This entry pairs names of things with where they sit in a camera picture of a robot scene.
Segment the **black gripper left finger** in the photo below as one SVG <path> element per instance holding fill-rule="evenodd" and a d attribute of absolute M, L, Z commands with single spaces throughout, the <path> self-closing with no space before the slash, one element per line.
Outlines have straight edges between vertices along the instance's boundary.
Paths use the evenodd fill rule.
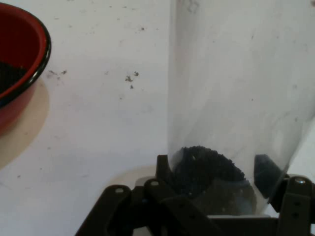
<path fill-rule="evenodd" d="M 216 225 L 168 185 L 167 155 L 157 157 L 156 174 L 133 189 L 108 186 L 78 229 L 78 236 L 131 236 L 146 228 L 151 236 L 215 236 Z"/>

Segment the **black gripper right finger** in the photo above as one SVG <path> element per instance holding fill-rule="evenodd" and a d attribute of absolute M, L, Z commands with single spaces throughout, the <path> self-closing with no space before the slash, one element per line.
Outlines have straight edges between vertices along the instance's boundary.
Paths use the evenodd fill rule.
<path fill-rule="evenodd" d="M 315 222 L 315 184 L 307 177 L 289 176 L 266 154 L 254 158 L 254 184 L 279 213 L 277 236 L 310 236 Z"/>

